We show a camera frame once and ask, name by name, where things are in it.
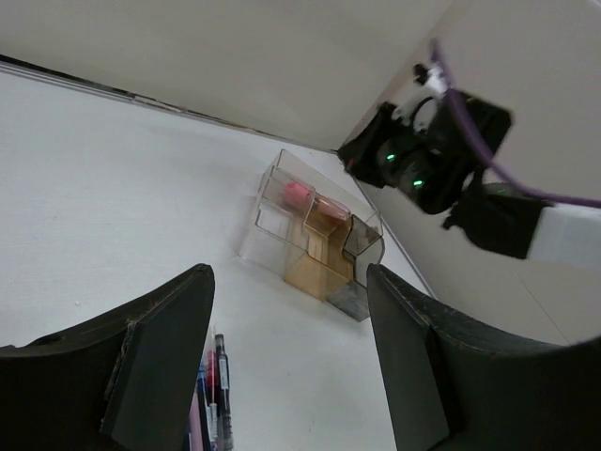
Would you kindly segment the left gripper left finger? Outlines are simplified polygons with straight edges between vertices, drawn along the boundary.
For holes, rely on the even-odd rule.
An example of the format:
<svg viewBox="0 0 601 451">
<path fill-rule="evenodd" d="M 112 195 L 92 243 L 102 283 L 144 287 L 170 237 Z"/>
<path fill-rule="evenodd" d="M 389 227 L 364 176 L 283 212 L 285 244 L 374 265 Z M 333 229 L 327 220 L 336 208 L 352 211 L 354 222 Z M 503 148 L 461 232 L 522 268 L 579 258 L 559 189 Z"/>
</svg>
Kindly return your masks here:
<svg viewBox="0 0 601 451">
<path fill-rule="evenodd" d="M 198 264 L 128 303 L 1 349 L 5 450 L 178 450 L 213 305 Z"/>
</svg>

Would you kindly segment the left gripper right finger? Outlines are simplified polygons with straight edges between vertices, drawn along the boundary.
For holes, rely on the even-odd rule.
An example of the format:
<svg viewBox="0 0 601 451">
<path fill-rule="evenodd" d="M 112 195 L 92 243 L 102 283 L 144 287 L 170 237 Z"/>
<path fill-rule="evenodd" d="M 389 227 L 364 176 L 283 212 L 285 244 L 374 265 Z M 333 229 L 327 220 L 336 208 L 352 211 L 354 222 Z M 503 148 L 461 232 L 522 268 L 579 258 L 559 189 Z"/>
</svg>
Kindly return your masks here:
<svg viewBox="0 0 601 451">
<path fill-rule="evenodd" d="M 400 450 L 596 450 L 600 341 L 553 345 L 441 303 L 383 265 L 367 271 Z"/>
</svg>

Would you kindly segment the black gel pen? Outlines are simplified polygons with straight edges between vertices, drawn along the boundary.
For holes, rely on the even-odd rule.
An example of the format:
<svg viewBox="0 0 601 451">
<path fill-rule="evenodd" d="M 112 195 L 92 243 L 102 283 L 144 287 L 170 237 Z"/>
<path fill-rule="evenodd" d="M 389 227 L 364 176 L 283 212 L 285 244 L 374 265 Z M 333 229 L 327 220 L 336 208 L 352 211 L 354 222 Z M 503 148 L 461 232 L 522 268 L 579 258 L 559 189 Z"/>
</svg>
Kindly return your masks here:
<svg viewBox="0 0 601 451">
<path fill-rule="evenodd" d="M 232 427 L 232 412 L 230 402 L 230 371 L 229 371 L 229 358 L 226 353 L 224 344 L 224 335 L 215 335 L 215 351 L 217 357 L 217 367 L 219 376 L 219 401 L 218 411 L 219 418 L 221 421 L 221 445 L 222 450 L 233 451 L 234 436 Z"/>
</svg>

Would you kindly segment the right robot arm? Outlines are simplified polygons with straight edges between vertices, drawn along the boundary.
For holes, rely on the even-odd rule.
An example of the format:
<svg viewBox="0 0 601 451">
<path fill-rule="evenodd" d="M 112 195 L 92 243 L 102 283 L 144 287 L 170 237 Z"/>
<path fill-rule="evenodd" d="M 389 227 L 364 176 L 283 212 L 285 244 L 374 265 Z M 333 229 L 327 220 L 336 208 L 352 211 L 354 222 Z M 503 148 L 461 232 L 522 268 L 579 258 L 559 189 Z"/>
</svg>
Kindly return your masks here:
<svg viewBox="0 0 601 451">
<path fill-rule="evenodd" d="M 530 196 L 508 182 L 486 183 L 494 160 L 476 154 L 455 121 L 436 67 L 413 67 L 416 95 L 383 102 L 336 152 L 346 172 L 376 188 L 401 192 L 443 228 L 460 228 L 484 251 L 576 267 L 600 266 L 600 210 Z"/>
</svg>

